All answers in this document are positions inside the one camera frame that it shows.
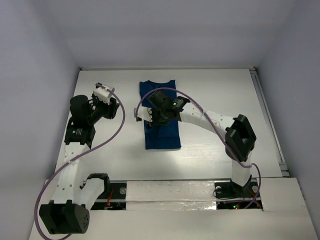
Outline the blue printed t-shirt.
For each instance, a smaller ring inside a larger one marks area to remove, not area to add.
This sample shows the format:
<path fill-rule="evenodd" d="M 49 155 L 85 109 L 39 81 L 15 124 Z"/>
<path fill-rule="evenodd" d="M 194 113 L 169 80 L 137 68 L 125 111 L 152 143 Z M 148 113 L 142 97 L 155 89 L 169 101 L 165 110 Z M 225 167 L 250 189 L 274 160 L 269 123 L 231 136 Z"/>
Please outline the blue printed t-shirt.
<path fill-rule="evenodd" d="M 170 80 L 165 83 L 152 82 L 150 80 L 139 83 L 139 94 L 142 98 L 149 91 L 157 88 L 176 89 L 176 81 Z M 177 120 L 171 120 L 169 125 L 155 125 L 150 127 L 144 121 L 144 138 L 146 150 L 175 150 L 181 148 L 179 124 Z"/>

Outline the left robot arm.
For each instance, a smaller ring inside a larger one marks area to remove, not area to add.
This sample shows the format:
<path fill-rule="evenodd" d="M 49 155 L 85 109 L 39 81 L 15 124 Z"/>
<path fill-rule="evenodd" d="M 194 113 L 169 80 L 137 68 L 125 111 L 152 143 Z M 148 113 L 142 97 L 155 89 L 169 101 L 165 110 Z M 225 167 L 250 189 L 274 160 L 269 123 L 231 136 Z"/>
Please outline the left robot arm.
<path fill-rule="evenodd" d="M 124 106 L 117 95 L 108 93 L 89 99 L 77 95 L 70 99 L 70 118 L 64 135 L 63 165 L 44 184 L 34 206 L 34 223 L 43 239 L 42 222 L 51 235 L 63 239 L 88 230 L 90 209 L 98 197 L 111 195 L 110 178 L 106 173 L 88 173 L 82 157 L 111 142 L 124 126 L 120 123 L 116 132 L 107 140 L 93 147 L 95 124 L 102 118 L 112 120 L 118 109 Z"/>

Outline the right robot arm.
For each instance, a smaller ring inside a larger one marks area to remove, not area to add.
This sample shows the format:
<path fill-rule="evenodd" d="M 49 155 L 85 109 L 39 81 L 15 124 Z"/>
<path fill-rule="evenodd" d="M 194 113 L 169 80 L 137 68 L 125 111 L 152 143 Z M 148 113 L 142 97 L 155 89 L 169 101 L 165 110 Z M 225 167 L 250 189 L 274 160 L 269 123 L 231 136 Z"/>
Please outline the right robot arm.
<path fill-rule="evenodd" d="M 256 134 L 245 115 L 225 116 L 205 110 L 188 96 L 172 99 L 162 90 L 156 90 L 147 100 L 153 105 L 147 109 L 145 119 L 153 125 L 167 125 L 170 121 L 188 123 L 216 134 L 231 159 L 230 190 L 242 196 L 252 180 L 251 154 L 257 140 Z"/>

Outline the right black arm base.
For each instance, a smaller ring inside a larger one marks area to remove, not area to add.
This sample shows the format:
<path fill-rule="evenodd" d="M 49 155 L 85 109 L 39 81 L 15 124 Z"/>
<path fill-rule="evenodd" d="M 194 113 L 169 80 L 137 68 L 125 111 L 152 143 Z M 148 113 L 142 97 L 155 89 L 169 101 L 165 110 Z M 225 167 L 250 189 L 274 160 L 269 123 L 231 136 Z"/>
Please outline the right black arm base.
<path fill-rule="evenodd" d="M 212 195 L 216 199 L 217 210 L 263 209 L 260 194 L 251 203 L 258 190 L 258 183 L 252 181 L 244 192 L 236 193 L 229 181 L 214 183 Z"/>

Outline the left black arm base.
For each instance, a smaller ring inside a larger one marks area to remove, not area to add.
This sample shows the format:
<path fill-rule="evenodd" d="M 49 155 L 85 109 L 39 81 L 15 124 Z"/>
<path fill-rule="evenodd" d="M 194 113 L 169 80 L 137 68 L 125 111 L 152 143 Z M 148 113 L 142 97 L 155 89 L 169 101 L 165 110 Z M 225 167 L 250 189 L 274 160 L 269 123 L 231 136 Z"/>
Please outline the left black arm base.
<path fill-rule="evenodd" d="M 126 210 L 126 194 L 127 182 L 126 181 L 112 181 L 110 183 L 111 190 L 109 195 L 101 194 L 91 210 L 106 210 L 106 211 L 119 211 Z"/>

